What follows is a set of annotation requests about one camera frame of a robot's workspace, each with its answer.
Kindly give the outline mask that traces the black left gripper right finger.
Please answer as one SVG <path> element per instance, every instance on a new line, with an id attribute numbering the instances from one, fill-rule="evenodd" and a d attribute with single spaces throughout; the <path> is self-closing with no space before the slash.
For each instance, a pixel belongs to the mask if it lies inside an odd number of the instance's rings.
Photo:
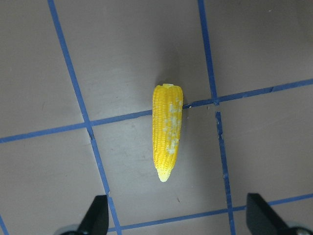
<path id="1" fill-rule="evenodd" d="M 296 235 L 258 193 L 246 197 L 246 225 L 252 235 Z"/>

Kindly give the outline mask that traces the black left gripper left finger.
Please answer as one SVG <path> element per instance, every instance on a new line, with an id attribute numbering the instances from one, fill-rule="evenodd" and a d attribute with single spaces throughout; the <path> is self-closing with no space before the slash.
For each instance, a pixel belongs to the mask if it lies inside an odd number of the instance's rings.
<path id="1" fill-rule="evenodd" d="M 106 235 L 109 228 L 109 208 L 106 195 L 95 196 L 77 233 L 79 235 Z"/>

